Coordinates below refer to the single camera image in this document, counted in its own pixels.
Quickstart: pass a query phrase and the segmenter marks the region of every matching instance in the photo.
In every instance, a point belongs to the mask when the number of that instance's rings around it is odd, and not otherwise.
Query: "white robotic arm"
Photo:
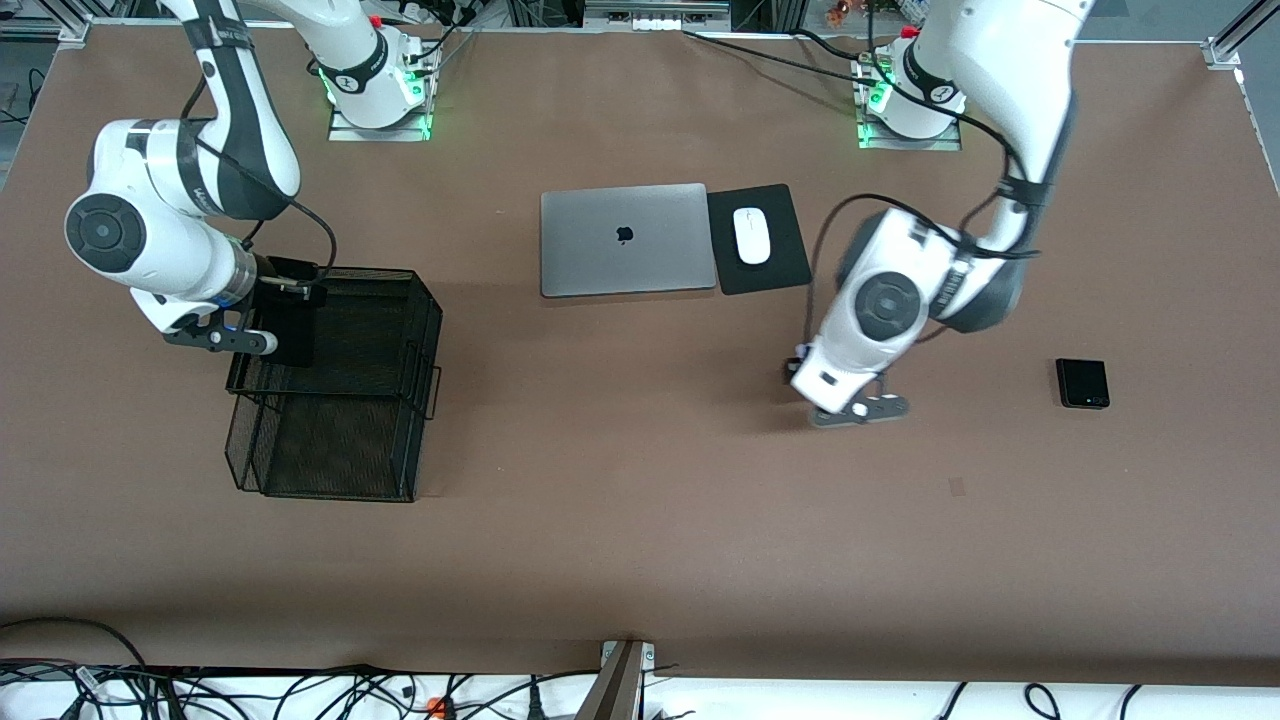
[[[237,306],[265,261],[201,218],[269,220],[298,192],[297,158],[284,133],[236,0],[161,0],[183,23],[218,109],[212,119],[115,120],[93,145],[88,190],[72,204],[72,251],[131,288],[166,340],[211,350],[266,354],[270,333],[198,323]],[[416,38],[375,29],[358,0],[257,0],[289,18],[357,124],[398,120],[421,94],[410,90]]]
[[[991,229],[974,237],[893,209],[855,233],[840,292],[791,384],[828,414],[915,342],[929,318],[959,332],[998,324],[1018,302],[1025,261],[1074,118],[1071,49],[1092,0],[936,0],[914,41],[890,47],[899,90],[959,111],[965,101],[1002,131],[1014,164],[997,187]],[[906,137],[941,133],[951,118],[893,92],[881,113]]]

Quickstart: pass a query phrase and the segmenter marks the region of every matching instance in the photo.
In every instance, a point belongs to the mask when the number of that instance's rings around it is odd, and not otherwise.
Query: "closed silver laptop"
[[[716,287],[701,183],[543,193],[543,296]]]

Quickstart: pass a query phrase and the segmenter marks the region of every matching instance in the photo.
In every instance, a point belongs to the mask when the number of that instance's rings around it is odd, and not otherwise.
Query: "table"
[[[236,491],[229,357],[165,345],[64,247],[99,127],[173,117],[197,79],[179,29],[99,27],[58,55],[0,195],[0,615],[111,621],[157,664],[529,673],[637,634],[689,674],[1280,678],[1280,201],[1196,46],[1079,47],[1016,314],[905,356],[908,419],[818,432],[780,379],[801,288],[543,300],[540,193],[785,182],[812,243],[852,192],[955,222],[993,143],[859,150],[842,81],[676,33],[484,33],[430,142],[329,143],[301,40],[255,35],[340,263],[415,269],[445,310],[426,497]],[[293,213],[257,237],[323,242]],[[1106,360],[1114,406],[1057,406],[1059,356]],[[123,660],[56,637],[5,648]]]

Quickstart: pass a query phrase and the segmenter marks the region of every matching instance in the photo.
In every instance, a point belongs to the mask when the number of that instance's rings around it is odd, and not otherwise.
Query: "smartphone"
[[[1059,357],[1057,389],[1062,395],[1065,407],[1101,410],[1111,406],[1111,395],[1107,392],[1107,370],[1101,360]]]

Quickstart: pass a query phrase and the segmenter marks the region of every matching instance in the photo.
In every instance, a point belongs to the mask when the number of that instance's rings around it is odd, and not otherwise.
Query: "white computer mouse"
[[[737,256],[748,265],[759,265],[769,259],[769,225],[764,222],[764,210],[733,210],[733,237],[737,240]]]

